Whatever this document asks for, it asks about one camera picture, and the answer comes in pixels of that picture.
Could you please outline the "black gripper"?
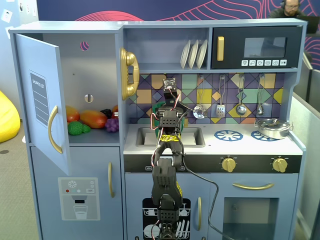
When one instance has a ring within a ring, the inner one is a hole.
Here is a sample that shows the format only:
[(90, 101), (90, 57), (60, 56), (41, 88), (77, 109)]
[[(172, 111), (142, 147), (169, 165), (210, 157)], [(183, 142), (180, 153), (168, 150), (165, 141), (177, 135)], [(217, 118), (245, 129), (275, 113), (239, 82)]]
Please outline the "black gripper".
[(174, 104), (177, 105), (179, 103), (179, 101), (181, 100), (181, 91), (177, 90), (177, 97), (175, 99), (175, 96), (170, 92), (170, 91), (164, 91), (163, 95), (164, 95), (164, 99), (165, 102), (159, 102), (156, 105), (156, 116), (157, 117), (163, 117), (164, 116), (164, 112), (165, 111), (169, 111), (169, 112), (173, 112), (175, 111), (176, 116), (177, 117), (181, 117), (182, 116), (182, 108), (176, 106), (173, 110), (173, 106), (167, 106), (166, 104)]

